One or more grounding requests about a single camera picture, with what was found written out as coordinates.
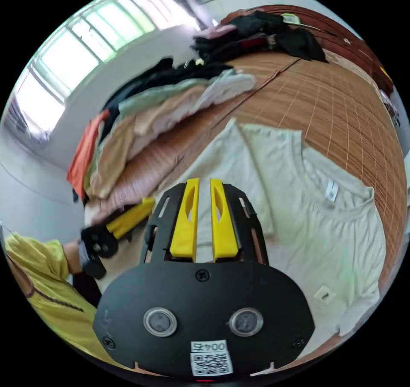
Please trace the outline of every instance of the shirt tag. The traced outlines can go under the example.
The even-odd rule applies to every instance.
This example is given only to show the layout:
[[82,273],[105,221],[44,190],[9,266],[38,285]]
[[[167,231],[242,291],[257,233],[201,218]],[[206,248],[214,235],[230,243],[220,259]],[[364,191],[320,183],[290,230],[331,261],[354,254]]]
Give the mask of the shirt tag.
[[339,184],[332,179],[329,180],[328,187],[326,188],[326,198],[332,202],[335,202],[337,191],[339,190]]
[[336,293],[332,292],[326,286],[322,286],[318,292],[315,294],[315,299],[320,300],[322,303],[326,305],[330,304],[330,302],[335,298]]

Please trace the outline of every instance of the yellow handle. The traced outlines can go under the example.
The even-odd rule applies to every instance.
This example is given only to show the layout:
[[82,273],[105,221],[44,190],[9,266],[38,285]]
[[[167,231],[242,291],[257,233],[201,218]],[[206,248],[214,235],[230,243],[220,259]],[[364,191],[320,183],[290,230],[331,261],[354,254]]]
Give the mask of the yellow handle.
[[154,198],[144,198],[142,202],[124,212],[121,216],[107,224],[107,229],[116,239],[121,239],[126,233],[142,222],[152,211]]
[[211,179],[210,185],[212,250],[215,262],[216,259],[220,258],[234,258],[238,254],[238,245],[222,181]]
[[199,178],[188,179],[182,197],[170,253],[174,258],[196,260],[196,232],[198,229]]

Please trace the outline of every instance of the black clothes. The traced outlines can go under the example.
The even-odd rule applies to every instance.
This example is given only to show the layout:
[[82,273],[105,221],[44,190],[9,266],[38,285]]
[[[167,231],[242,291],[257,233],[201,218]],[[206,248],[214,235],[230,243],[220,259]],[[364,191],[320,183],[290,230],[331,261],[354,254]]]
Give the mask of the black clothes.
[[75,189],[73,188],[73,202],[76,204],[78,202],[79,196]]
[[230,61],[240,56],[269,50],[284,51],[293,57],[304,60],[327,62],[325,54],[315,37],[305,29],[293,29],[276,35],[263,35],[239,41],[231,41],[220,47],[214,47],[209,41],[191,46],[206,62]]
[[268,50],[284,51],[304,60],[327,62],[321,46],[310,31],[291,29],[280,15],[255,11],[226,24],[234,24],[236,29],[215,39],[195,38],[191,48],[205,63],[229,61],[252,52]]
[[211,62],[205,66],[196,65],[195,60],[187,61],[174,68],[172,58],[162,59],[156,66],[145,71],[140,76],[122,86],[107,102],[104,109],[109,109],[110,114],[104,123],[99,144],[110,133],[116,118],[120,112],[118,105],[125,99],[153,87],[178,84],[188,79],[210,80],[219,76],[223,71],[232,69],[232,66],[220,62]]
[[283,50],[292,57],[327,63],[323,49],[309,30],[297,28],[279,33],[275,36],[275,41],[278,50]]
[[282,33],[290,29],[284,23],[283,16],[258,10],[247,16],[235,17],[226,24],[234,24],[241,38],[250,37],[257,32],[270,35]]
[[164,57],[155,66],[144,71],[138,77],[124,84],[119,90],[117,90],[115,94],[113,94],[110,97],[110,99],[105,103],[101,111],[114,108],[116,106],[118,107],[118,104],[127,98],[124,96],[126,96],[129,93],[129,91],[134,86],[135,82],[140,81],[144,78],[147,78],[152,74],[160,73],[161,71],[164,71],[164,70],[169,70],[170,68],[172,68],[173,63],[174,63],[174,60],[172,57]]

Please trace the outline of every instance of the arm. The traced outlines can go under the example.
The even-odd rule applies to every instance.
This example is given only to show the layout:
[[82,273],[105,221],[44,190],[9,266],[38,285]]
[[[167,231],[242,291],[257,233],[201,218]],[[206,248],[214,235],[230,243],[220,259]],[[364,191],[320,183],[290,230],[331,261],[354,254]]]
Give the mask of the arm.
[[78,254],[78,241],[63,245],[63,251],[68,263],[68,270],[72,275],[81,273],[80,257]]
[[30,278],[66,280],[70,273],[81,272],[77,242],[42,243],[13,233],[6,238],[5,245],[7,256]]

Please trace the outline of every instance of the screw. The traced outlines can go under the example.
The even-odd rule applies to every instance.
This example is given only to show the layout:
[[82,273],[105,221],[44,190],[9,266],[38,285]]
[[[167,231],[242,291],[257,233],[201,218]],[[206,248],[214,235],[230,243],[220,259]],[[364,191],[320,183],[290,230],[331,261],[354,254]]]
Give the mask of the screw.
[[300,349],[304,344],[305,344],[305,339],[303,337],[299,337],[292,343],[292,347],[294,349]]
[[112,339],[109,337],[105,336],[102,338],[102,342],[104,343],[105,346],[107,346],[109,349],[115,349],[115,343]]
[[195,274],[195,277],[198,282],[206,282],[209,279],[209,272],[205,269],[200,269]]

